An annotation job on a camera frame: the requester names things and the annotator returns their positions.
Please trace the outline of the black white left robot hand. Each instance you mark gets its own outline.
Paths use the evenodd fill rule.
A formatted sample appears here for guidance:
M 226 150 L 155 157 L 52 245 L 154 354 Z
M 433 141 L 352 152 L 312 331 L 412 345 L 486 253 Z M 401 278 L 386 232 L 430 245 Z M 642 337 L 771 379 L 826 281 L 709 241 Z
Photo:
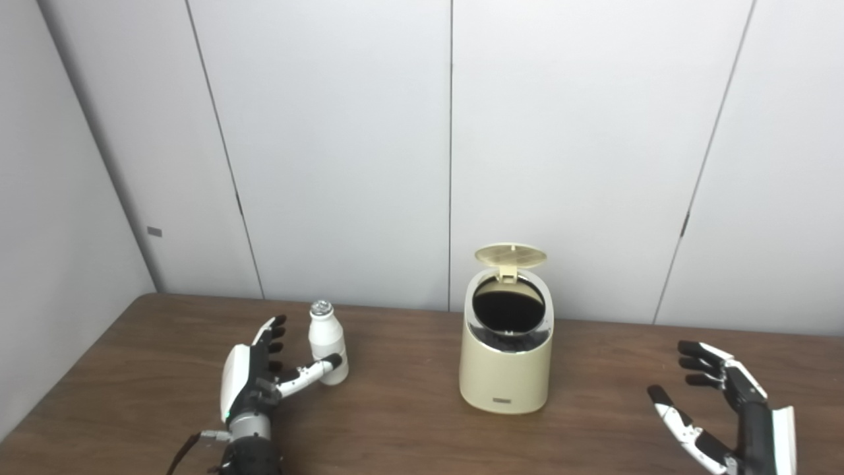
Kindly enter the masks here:
M 313 362 L 280 369 L 271 358 L 284 347 L 286 316 L 270 318 L 250 344 L 237 344 L 229 352 L 221 378 L 221 421 L 230 431 L 239 418 L 268 418 L 284 398 L 321 382 L 338 385 L 349 375 L 346 336 L 334 313 L 311 315 L 309 343 Z

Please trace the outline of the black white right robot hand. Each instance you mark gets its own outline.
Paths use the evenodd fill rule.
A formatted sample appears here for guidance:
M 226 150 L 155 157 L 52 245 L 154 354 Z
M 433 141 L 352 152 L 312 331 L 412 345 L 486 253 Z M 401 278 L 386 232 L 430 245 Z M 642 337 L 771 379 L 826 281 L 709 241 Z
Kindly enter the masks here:
M 678 342 L 677 350 L 679 366 L 689 372 L 686 384 L 720 391 L 738 416 L 737 445 L 730 448 L 696 426 L 662 386 L 649 386 L 652 405 L 685 452 L 711 474 L 795 474 L 794 408 L 771 408 L 763 386 L 732 354 L 690 340 Z

